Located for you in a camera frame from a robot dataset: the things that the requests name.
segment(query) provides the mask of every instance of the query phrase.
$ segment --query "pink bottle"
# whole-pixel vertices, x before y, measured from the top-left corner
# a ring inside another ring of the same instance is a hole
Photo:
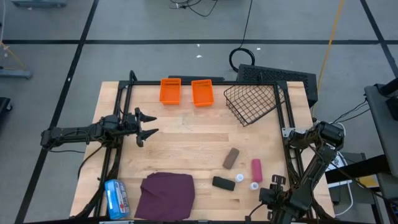
[[[259,159],[253,159],[251,161],[251,171],[253,182],[262,182],[261,162]]]

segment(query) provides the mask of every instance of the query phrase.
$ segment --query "wire basket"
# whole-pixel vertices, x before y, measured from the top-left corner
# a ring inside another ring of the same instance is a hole
[[[283,103],[283,90],[277,85],[236,85],[224,91],[226,105],[246,127],[276,108],[275,88]]]

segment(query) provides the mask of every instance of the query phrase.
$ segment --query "orange plastic container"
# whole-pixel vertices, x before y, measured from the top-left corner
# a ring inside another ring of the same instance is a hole
[[[210,106],[214,103],[211,80],[192,81],[192,98],[195,106]]]
[[[164,105],[180,104],[181,79],[163,78],[160,83],[159,101]]]

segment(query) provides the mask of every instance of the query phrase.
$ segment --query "gray floor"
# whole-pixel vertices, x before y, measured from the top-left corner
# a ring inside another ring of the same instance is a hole
[[[16,8],[7,0],[5,39],[80,38],[92,1],[69,0],[62,9]],[[206,12],[213,1],[203,1]],[[395,0],[368,1],[385,39],[398,39]],[[100,0],[88,39],[240,39],[249,1],[220,0],[210,17],[171,10],[167,0]],[[338,1],[254,0],[247,39],[329,38]],[[346,1],[336,31],[339,40],[377,40],[358,0]],[[126,79],[133,69],[140,80],[169,75],[221,76],[234,80],[228,63],[237,45],[85,45],[72,80],[59,126],[91,122],[103,81]],[[245,45],[256,65],[319,74],[326,45]],[[12,98],[14,110],[0,132],[0,223],[12,223],[39,155],[40,132],[52,118],[76,45],[11,45],[33,72],[31,80],[0,79],[0,96]],[[398,57],[398,46],[389,46]],[[13,67],[8,56],[2,66]],[[235,63],[249,63],[237,54]],[[315,116],[331,121],[362,102],[366,85],[394,78],[380,45],[334,45],[324,74]],[[345,123],[344,151],[382,153],[370,113]],[[62,149],[84,150],[84,144]],[[26,221],[67,218],[75,193],[81,154],[49,154]],[[347,205],[336,207],[340,212]],[[343,220],[372,223],[370,206],[357,205]]]

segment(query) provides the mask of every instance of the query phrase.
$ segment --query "blue box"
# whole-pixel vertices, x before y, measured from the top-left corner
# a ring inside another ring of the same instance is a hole
[[[120,180],[105,182],[105,194],[109,216],[112,220],[130,216],[129,199],[123,182]]]

